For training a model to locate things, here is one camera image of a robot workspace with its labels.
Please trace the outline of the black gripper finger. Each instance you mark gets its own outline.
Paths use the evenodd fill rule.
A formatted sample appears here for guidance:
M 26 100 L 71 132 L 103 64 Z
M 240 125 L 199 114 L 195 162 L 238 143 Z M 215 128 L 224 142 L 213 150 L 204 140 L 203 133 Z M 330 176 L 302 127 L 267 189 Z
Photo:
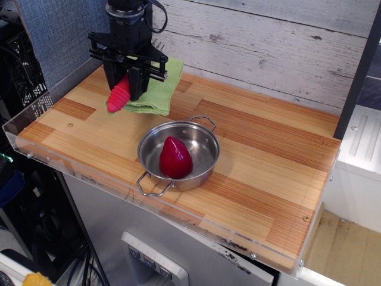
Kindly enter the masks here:
M 146 69 L 133 67 L 128 72 L 131 101 L 137 101 L 148 89 L 149 73 Z
M 114 87 L 120 83 L 122 78 L 128 75 L 125 65 L 125 57 L 120 58 L 103 58 L 104 72 L 107 78 L 108 86 L 112 91 Z

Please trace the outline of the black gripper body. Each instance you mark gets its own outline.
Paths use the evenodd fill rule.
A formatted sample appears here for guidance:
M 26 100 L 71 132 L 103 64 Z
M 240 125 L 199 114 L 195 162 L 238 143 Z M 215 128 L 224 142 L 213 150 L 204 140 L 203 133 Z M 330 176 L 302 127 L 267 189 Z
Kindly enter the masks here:
M 110 19 L 108 33 L 90 32 L 90 56 L 103 60 L 108 51 L 132 57 L 152 59 L 158 67 L 159 55 L 152 51 L 152 36 L 165 30 L 168 17 L 158 1 L 108 1 L 105 10 Z

